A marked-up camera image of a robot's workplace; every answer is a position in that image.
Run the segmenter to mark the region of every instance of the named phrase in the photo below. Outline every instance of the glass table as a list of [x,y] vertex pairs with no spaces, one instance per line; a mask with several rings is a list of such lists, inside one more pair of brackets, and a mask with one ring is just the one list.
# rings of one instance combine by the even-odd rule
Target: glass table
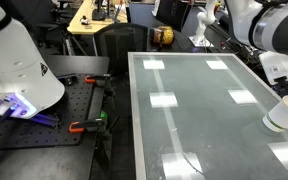
[[129,53],[138,180],[288,179],[280,98],[232,54]]

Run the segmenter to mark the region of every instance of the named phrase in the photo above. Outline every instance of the white cup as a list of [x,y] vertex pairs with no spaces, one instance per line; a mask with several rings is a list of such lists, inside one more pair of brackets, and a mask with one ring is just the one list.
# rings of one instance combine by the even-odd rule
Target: white cup
[[284,96],[265,117],[263,122],[272,131],[282,132],[288,129],[288,96]]

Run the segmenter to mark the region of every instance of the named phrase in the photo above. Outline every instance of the black breadboard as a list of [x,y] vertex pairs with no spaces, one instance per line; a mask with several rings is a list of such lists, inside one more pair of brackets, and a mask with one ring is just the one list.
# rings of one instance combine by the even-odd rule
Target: black breadboard
[[87,119],[93,85],[78,74],[78,83],[65,87],[66,93],[58,104],[47,110],[56,111],[62,125],[57,129],[22,119],[7,119],[0,125],[0,149],[37,148],[76,145],[81,133],[68,131],[71,122]]

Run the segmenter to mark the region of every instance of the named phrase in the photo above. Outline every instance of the metal frame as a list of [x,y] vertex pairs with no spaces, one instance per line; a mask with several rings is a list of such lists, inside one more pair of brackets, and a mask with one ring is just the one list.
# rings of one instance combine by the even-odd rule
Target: metal frame
[[76,43],[77,47],[82,51],[84,56],[87,56],[85,50],[82,48],[80,43],[76,40],[74,35],[72,35],[70,32],[64,32],[62,41],[63,41],[63,55],[66,55],[66,51],[68,52],[69,56],[75,56],[74,47],[72,44],[72,39]]
[[132,103],[132,120],[133,120],[133,135],[134,135],[134,151],[135,151],[135,166],[136,166],[136,179],[146,180],[146,167],[144,160],[144,148],[141,130],[141,120],[139,114],[139,104],[137,96],[137,86],[136,86],[136,74],[134,68],[134,55],[143,56],[167,56],[167,55],[180,55],[180,56],[224,56],[233,57],[237,62],[241,64],[257,81],[259,81],[264,88],[266,88],[277,100],[281,101],[281,98],[262,80],[260,79],[251,69],[249,69],[235,54],[228,53],[156,53],[156,52],[129,52],[128,53],[128,64],[130,73],[130,88],[131,88],[131,103]]

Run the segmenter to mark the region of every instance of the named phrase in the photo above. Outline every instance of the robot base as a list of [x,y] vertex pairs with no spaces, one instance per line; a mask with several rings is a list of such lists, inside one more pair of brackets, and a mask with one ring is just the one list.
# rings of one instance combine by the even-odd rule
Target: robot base
[[200,40],[194,40],[194,36],[188,37],[195,47],[214,47],[214,45],[206,38],[200,38]]

